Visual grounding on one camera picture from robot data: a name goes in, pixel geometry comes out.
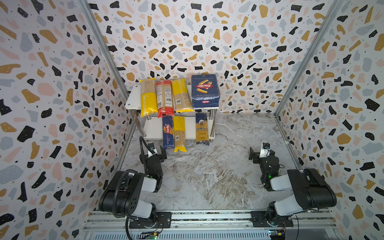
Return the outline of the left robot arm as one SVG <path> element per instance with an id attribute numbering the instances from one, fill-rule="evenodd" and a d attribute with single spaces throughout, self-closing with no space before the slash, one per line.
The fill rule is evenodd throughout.
<path id="1" fill-rule="evenodd" d="M 118 171 L 109 182 L 99 201 L 99 210 L 116 218 L 154 222 L 157 217 L 155 204 L 140 199 L 141 193 L 157 193 L 163 182 L 162 163 L 167 159 L 164 147 L 160 152 L 152 147 L 147 154 L 140 154 L 144 173 L 136 170 Z"/>

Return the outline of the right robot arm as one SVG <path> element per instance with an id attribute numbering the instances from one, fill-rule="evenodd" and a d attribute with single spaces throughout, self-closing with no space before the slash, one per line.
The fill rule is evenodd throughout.
<path id="1" fill-rule="evenodd" d="M 262 143 L 261 150 L 250 148 L 249 160 L 260 166 L 261 183 L 268 192 L 291 190 L 287 198 L 269 203 L 264 215 L 254 217 L 272 227 L 290 226 L 291 217 L 308 210 L 320 210 L 337 204 L 335 192 L 315 169 L 287 170 L 279 174 L 280 160 L 269 143 Z"/>

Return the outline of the blue Barilla spaghetti box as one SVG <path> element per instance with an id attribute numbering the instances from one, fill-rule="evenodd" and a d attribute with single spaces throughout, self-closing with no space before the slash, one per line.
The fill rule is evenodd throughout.
<path id="1" fill-rule="evenodd" d="M 162 122 L 163 122 L 163 125 L 162 125 L 163 145 L 165 149 L 171 149 L 175 145 L 173 117 L 172 116 L 163 117 Z"/>

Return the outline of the blue Barilla pasta box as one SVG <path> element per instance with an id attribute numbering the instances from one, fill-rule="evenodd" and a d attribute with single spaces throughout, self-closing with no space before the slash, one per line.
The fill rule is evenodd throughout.
<path id="1" fill-rule="evenodd" d="M 216 75 L 191 76 L 192 105 L 196 109 L 218 108 L 220 90 Z"/>

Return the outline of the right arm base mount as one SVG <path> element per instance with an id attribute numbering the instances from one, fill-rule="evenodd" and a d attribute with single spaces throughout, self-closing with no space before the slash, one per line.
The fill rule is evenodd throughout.
<path id="1" fill-rule="evenodd" d="M 270 211 L 251 211 L 251 222 L 254 228 L 294 226 L 291 217 L 279 216 Z"/>

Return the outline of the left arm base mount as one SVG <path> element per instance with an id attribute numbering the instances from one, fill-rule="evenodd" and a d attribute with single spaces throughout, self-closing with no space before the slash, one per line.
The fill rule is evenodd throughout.
<path id="1" fill-rule="evenodd" d="M 169 229 L 172 222 L 171 212 L 157 212 L 149 218 L 138 218 L 129 223 L 130 229 Z"/>

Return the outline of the red spaghetti bag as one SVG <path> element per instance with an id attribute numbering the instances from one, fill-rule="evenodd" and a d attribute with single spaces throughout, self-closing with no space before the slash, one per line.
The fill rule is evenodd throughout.
<path id="1" fill-rule="evenodd" d="M 169 80 L 156 82 L 158 118 L 174 115 L 172 83 Z"/>

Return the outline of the blue-top clear spaghetti bag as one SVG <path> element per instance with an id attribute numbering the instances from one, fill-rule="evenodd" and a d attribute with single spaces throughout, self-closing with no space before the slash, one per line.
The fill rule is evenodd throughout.
<path id="1" fill-rule="evenodd" d="M 208 118 L 205 113 L 196 113 L 196 144 L 209 145 Z"/>

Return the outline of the yellow-top spaghetti bag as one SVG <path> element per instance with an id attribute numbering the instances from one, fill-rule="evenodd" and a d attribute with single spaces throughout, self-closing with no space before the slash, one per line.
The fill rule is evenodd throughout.
<path id="1" fill-rule="evenodd" d="M 178 79 L 171 81 L 173 98 L 174 98 L 174 110 L 178 113 L 193 112 L 193 106 L 188 93 L 186 80 Z"/>

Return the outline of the yellow Pastatime spaghetti bag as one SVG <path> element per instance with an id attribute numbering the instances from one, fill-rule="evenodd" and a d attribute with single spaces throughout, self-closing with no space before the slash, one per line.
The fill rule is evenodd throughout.
<path id="1" fill-rule="evenodd" d="M 141 117 L 158 112 L 156 81 L 154 78 L 141 80 Z"/>

